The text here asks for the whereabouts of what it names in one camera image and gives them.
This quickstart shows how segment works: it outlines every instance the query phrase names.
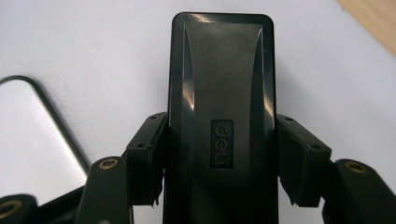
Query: screw hole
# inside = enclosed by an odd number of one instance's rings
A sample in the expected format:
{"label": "screw hole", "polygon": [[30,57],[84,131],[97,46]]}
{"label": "screw hole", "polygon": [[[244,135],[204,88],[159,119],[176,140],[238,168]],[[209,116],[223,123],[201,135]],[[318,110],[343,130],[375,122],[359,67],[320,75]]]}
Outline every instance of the screw hole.
{"label": "screw hole", "polygon": [[315,150],[319,150],[320,149],[320,146],[319,145],[316,145],[316,144],[311,144],[311,145],[309,145],[311,148],[313,148],[313,149],[315,149]]}
{"label": "screw hole", "polygon": [[20,200],[11,200],[0,204],[0,219],[11,216],[14,212],[20,209],[22,202]]}
{"label": "screw hole", "polygon": [[102,170],[109,170],[109,169],[115,167],[115,166],[117,165],[117,163],[119,163],[117,160],[109,159],[109,160],[102,161],[102,162],[99,164],[99,167],[100,167]]}
{"label": "screw hole", "polygon": [[136,143],[134,144],[136,147],[144,147],[145,145],[143,143]]}
{"label": "screw hole", "polygon": [[354,161],[346,162],[346,168],[360,174],[364,174],[367,172],[367,169],[363,165]]}

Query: metal ring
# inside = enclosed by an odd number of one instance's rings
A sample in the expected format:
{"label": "metal ring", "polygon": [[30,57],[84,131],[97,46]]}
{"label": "metal ring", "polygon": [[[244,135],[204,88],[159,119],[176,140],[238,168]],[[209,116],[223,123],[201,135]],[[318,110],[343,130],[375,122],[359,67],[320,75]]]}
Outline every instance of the metal ring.
{"label": "metal ring", "polygon": [[0,213],[0,219],[11,216],[14,212],[21,208],[22,202],[20,200],[11,200],[0,204],[0,209],[12,205],[13,207],[5,213]]}
{"label": "metal ring", "polygon": [[112,168],[114,168],[115,166],[117,166],[118,163],[119,163],[119,161],[117,161],[117,160],[115,160],[115,159],[108,159],[108,160],[102,161],[102,162],[99,164],[99,167],[100,167],[102,170],[109,170],[109,169],[112,169]]}
{"label": "metal ring", "polygon": [[355,162],[355,161],[348,161],[345,163],[346,168],[349,170],[359,173],[359,174],[365,174],[367,173],[366,167],[364,167],[362,164]]}

